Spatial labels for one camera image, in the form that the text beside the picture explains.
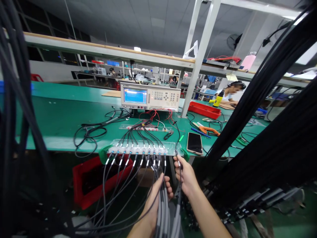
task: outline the orange pliers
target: orange pliers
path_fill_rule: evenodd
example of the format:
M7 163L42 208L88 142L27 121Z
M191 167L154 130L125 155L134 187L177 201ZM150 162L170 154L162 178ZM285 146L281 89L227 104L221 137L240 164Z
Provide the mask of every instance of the orange pliers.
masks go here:
M216 131L215 129L213 128L210 128L210 127L202 127L200 126L199 129L204 133L204 134L207 134L207 131L212 131L213 133L210 133L211 135L215 135L215 136L219 136L220 133L218 131Z

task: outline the blue display screen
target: blue display screen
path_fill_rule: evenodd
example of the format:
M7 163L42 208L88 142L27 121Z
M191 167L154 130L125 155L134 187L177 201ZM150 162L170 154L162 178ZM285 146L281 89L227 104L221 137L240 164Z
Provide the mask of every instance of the blue display screen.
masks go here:
M124 102L146 104L147 90L124 89Z

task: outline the smartphone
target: smartphone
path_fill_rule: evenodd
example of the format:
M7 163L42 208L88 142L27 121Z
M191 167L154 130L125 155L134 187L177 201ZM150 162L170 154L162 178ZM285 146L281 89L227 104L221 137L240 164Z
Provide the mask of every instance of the smartphone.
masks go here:
M187 151L194 154L203 155L201 135L192 132L188 133Z

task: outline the person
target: person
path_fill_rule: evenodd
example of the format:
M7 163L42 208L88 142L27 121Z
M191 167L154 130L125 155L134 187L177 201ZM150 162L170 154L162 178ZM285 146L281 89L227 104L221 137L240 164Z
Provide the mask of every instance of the person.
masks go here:
M232 95L238 91L243 91L245 88L246 88L245 84L242 83L241 81L235 81L233 83L228 84L228 86L225 89L225 94L221 100L221 103L229 103L229 104L237 105L239 101L233 100ZM215 100L221 91L222 89L219 89L214 94L212 99Z
M169 83L170 84L177 84L177 82L178 82L178 80L179 80L179 77L177 77L177 76L173 76L172 78L171 78L171 80L169 81Z
M174 165L176 167L176 178L179 181L182 180L182 191L189 199L204 238L232 238L224 224L221 222L217 213L210 205L206 196L200 189L195 172L191 165L187 163L186 160L180 155L177 155L177 157L174 156L174 160ZM181 173L178 161L183 165ZM171 199L173 197L173 193L169 183L169 177L165 176L164 179L167 186L168 197ZM160 189L162 180L163 174L161 174L159 179L154 183L141 216L143 216L149 210L152 203L154 202L155 196ZM155 203L150 209L149 213L133 226L127 238L153 237L158 216L158 203L158 199L155 199Z
M111 76L114 76L114 77L116 76L116 72L115 72L114 68L111 67L111 68L109 69L109 71L110 71L109 74L110 74Z

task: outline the hand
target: hand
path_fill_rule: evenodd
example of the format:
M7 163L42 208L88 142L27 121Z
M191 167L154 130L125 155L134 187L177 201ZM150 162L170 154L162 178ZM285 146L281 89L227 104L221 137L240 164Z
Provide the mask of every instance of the hand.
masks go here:
M158 180L153 184L151 193L148 196L148 199L146 200L143 212L141 216L143 216L151 207L152 203L154 202L154 199L161 188L162 181L163 181L163 176L164 174L161 173L160 177ZM174 194L172 192L171 184L169 183L170 178L168 176L164 177L165 183L166 183L166 188L167 188L167 195L168 195L168 200L170 201ZM149 221L149 225L152 229L155 229L156 226L156 220L158 217L158 208L159 208L159 195L156 197L154 205L152 206L151 210L148 212L148 214L144 217L146 220Z
M178 161L182 164L183 169L180 172ZM175 165L175 172L176 172L176 178L180 181L182 179L182 190L185 193L187 197L190 197L193 193L197 191L197 189L200 189L195 172L192 168L192 166L186 162L186 160L181 157L180 155L174 156L174 165Z

